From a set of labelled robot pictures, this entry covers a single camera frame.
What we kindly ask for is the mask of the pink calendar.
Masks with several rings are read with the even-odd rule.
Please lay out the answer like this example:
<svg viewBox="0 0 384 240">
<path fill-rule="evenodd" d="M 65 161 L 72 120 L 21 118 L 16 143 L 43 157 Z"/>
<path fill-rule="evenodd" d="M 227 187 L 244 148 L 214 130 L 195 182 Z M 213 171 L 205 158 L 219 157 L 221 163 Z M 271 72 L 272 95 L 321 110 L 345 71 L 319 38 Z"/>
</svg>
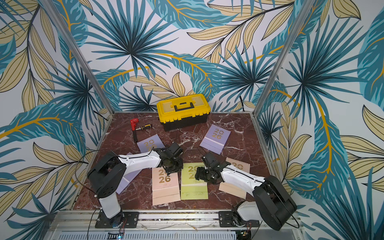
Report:
<svg viewBox="0 0 384 240">
<path fill-rule="evenodd" d="M 181 200 L 178 173 L 169 176 L 163 168 L 152 169 L 153 206 Z"/>
<path fill-rule="evenodd" d="M 226 158 L 226 162 L 231 163 L 234 167 L 238 168 L 239 170 L 242 170 L 246 173 L 250 172 L 250 164 L 241 162 L 235 159 Z M 245 199 L 247 196 L 247 192 L 228 183 L 220 183 L 219 190 L 225 193 L 228 193 L 230 195 L 239 197 L 241 199 Z"/>
</svg>

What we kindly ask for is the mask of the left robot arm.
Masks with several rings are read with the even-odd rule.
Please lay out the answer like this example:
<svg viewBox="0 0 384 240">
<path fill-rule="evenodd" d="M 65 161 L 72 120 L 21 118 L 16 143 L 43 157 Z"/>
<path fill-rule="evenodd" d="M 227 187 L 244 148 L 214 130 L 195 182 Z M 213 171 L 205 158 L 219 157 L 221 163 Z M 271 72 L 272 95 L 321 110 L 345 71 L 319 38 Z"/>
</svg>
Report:
<svg viewBox="0 0 384 240">
<path fill-rule="evenodd" d="M 87 178 L 102 207 L 103 217 L 112 228 L 123 226 L 126 219 L 117 198 L 117 188 L 123 176 L 148 168 L 163 168 L 167 175 L 183 169 L 183 150 L 173 143 L 135 155 L 116 155 L 108 152 L 88 172 Z"/>
</svg>

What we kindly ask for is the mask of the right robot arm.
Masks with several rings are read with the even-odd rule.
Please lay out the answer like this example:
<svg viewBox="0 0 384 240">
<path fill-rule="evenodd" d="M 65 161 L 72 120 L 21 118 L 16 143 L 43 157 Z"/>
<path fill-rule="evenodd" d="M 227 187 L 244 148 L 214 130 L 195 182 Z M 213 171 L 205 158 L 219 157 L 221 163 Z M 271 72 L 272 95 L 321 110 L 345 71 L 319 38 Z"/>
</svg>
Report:
<svg viewBox="0 0 384 240">
<path fill-rule="evenodd" d="M 296 212 L 297 205 L 274 176 L 266 178 L 244 172 L 228 162 L 219 162 L 213 153 L 202 157 L 204 167 L 198 167 L 196 180 L 206 183 L 228 183 L 254 197 L 254 201 L 244 201 L 231 210 L 228 217 L 223 217 L 225 227 L 243 227 L 254 221 L 263 221 L 270 228 L 279 231 Z"/>
</svg>

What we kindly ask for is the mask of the green calendar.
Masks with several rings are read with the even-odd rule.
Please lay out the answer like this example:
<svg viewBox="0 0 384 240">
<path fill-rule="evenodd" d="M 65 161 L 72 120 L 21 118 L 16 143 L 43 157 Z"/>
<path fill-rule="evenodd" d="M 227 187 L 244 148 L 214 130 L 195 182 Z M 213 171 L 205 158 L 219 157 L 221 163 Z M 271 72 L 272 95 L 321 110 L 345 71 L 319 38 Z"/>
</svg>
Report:
<svg viewBox="0 0 384 240">
<path fill-rule="evenodd" d="M 203 163 L 184 163 L 181 173 L 181 200 L 207 200 L 207 183 L 196 180 L 198 167 L 205 167 Z"/>
</svg>

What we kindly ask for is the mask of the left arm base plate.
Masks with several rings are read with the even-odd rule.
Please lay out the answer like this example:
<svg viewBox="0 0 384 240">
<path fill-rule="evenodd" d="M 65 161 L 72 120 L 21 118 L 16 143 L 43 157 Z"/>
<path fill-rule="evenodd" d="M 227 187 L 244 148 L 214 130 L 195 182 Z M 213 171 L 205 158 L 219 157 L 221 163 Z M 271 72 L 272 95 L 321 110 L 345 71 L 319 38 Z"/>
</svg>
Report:
<svg viewBox="0 0 384 240">
<path fill-rule="evenodd" d="M 95 225 L 96 229 L 134 229 L 137 227 L 139 220 L 139 212 L 130 212 L 124 211 L 118 213 L 116 216 L 111 219 L 107 218 L 106 214 L 101 211 L 97 218 Z"/>
</svg>

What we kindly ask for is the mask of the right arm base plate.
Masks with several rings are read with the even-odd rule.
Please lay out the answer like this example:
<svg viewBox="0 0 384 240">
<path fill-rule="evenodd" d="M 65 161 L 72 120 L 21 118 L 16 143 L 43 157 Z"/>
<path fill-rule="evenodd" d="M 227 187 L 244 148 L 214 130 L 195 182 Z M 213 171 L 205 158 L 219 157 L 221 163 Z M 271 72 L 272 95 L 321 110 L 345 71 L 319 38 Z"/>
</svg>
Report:
<svg viewBox="0 0 384 240">
<path fill-rule="evenodd" d="M 239 214 L 233 211 L 219 211 L 219 224 L 221 228 L 231 227 L 259 227 L 261 221 L 258 220 L 243 220 Z"/>
</svg>

